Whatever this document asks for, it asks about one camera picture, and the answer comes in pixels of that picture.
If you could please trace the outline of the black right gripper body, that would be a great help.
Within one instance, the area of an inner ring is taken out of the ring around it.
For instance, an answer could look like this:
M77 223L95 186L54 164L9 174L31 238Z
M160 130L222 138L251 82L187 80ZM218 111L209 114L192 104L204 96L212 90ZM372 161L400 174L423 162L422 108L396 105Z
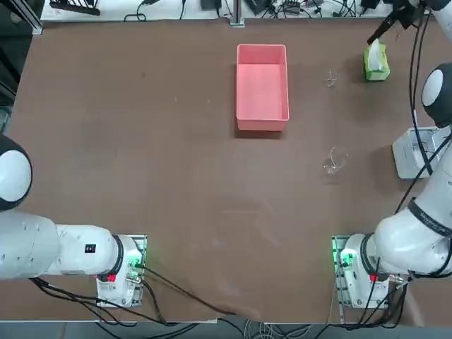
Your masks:
M399 0L392 1L392 11L388 15L390 27L400 23L404 30L418 27L417 22L424 16L426 6L424 1Z

